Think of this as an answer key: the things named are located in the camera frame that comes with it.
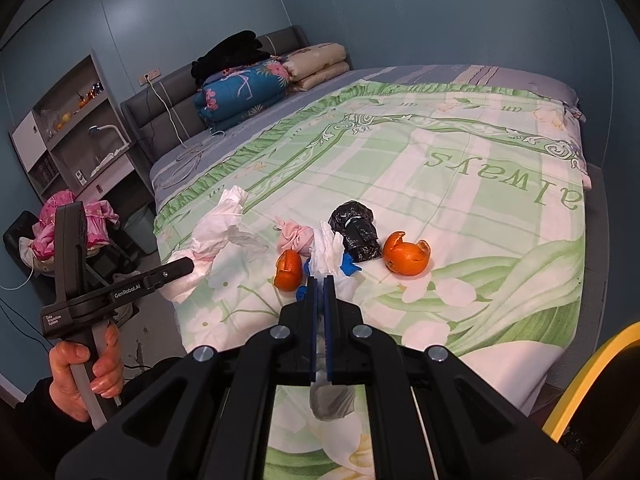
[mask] bed frame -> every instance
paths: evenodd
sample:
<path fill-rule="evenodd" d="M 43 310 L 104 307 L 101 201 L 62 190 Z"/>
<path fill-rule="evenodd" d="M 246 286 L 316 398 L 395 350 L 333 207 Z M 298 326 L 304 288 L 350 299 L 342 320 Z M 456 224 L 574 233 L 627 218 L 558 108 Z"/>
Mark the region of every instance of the bed frame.
<path fill-rule="evenodd" d="M 262 43 L 262 50 L 272 56 L 309 46 L 305 33 L 297 25 L 270 32 L 258 39 Z M 193 96 L 198 88 L 191 76 L 191 63 L 153 81 L 153 85 L 171 109 L 175 126 L 183 140 L 206 129 L 193 105 Z M 152 164 L 179 144 L 166 108 L 149 86 L 122 102 L 120 108 L 131 137 L 139 142 Z"/>

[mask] white cabinet door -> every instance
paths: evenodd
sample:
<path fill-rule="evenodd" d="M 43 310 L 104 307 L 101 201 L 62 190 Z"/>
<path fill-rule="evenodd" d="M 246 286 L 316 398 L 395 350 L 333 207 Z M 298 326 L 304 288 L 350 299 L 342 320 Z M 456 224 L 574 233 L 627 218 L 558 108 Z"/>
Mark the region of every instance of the white cabinet door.
<path fill-rule="evenodd" d="M 32 112 L 29 112 L 22 120 L 12 133 L 12 137 L 14 138 L 15 149 L 18 151 L 18 156 L 24 164 L 25 169 L 29 171 L 40 156 L 47 151 L 47 147 L 44 145 L 44 141 L 40 136 L 40 131 L 36 126 Z"/>

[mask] silver bolt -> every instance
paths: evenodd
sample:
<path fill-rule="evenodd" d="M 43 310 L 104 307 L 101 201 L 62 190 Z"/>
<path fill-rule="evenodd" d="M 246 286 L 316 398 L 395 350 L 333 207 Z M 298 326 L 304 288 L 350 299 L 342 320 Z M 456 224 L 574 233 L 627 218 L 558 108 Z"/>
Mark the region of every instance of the silver bolt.
<path fill-rule="evenodd" d="M 288 326 L 276 325 L 269 330 L 269 334 L 274 339 L 286 339 L 291 334 L 291 330 L 289 330 Z"/>
<path fill-rule="evenodd" d="M 351 332 L 358 339 L 366 339 L 373 334 L 373 329 L 369 325 L 356 325 L 351 329 Z"/>
<path fill-rule="evenodd" d="M 208 361 L 216 354 L 216 349 L 211 346 L 198 346 L 193 351 L 193 358 L 196 361 L 203 363 L 204 361 Z"/>
<path fill-rule="evenodd" d="M 434 345 L 429 347 L 429 349 L 427 350 L 427 355 L 433 361 L 441 363 L 444 361 L 444 359 L 449 357 L 449 352 L 447 352 L 447 349 L 444 348 L 444 346 Z"/>

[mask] pink jacket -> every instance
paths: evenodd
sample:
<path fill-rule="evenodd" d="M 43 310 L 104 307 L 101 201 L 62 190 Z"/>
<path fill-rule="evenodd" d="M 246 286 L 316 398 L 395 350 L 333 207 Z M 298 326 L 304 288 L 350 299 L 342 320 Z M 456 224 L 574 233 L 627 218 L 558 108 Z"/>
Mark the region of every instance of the pink jacket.
<path fill-rule="evenodd" d="M 56 209 L 61 205 L 71 204 L 76 196 L 69 189 L 59 191 L 49 198 L 40 210 L 38 218 L 40 221 L 33 226 L 33 234 L 36 239 L 32 242 L 31 248 L 37 259 L 48 260 L 54 254 L 53 238 L 56 230 Z M 93 202 L 84 205 L 86 215 L 86 246 L 109 245 L 109 235 L 107 234 L 107 220 L 117 224 L 119 216 L 114 213 L 111 205 L 106 200 Z"/>

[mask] person's arm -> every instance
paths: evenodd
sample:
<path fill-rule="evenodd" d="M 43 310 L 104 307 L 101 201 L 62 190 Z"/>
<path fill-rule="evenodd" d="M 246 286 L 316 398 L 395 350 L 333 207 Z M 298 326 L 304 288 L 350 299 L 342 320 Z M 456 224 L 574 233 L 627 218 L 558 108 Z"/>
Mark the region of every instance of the person's arm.
<path fill-rule="evenodd" d="M 105 398 L 117 396 L 124 384 L 118 329 L 105 332 L 107 348 L 94 365 L 92 390 Z M 85 346 L 59 342 L 49 352 L 52 377 L 42 379 L 14 410 L 13 425 L 24 445 L 50 474 L 60 459 L 94 430 L 70 365 L 89 358 Z"/>

